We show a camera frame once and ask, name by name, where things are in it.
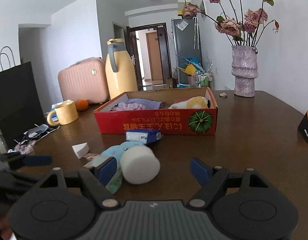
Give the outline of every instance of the yellow thermos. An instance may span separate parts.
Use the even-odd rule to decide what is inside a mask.
[[[111,99],[123,92],[137,91],[135,67],[124,39],[111,39],[107,45],[105,72]]]

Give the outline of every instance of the orange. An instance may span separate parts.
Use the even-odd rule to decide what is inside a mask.
[[[86,100],[79,100],[75,104],[76,109],[79,111],[85,111],[88,109],[88,102]]]

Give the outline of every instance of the red cardboard box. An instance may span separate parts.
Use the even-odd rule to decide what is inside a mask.
[[[142,98],[173,104],[178,98],[205,97],[207,109],[158,109],[110,111],[120,102]],[[214,135],[218,107],[211,90],[207,88],[180,88],[152,91],[125,92],[94,111],[102,134],[124,134],[130,129],[159,129],[163,134]]]

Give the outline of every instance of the yellow plush toy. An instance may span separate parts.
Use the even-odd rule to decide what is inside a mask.
[[[193,97],[187,101],[172,104],[170,109],[202,109],[207,107],[205,97]]]

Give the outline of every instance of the pink cloth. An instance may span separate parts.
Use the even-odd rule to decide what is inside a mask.
[[[113,111],[131,111],[131,110],[145,110],[145,106],[137,103],[126,104],[118,103],[118,106]]]

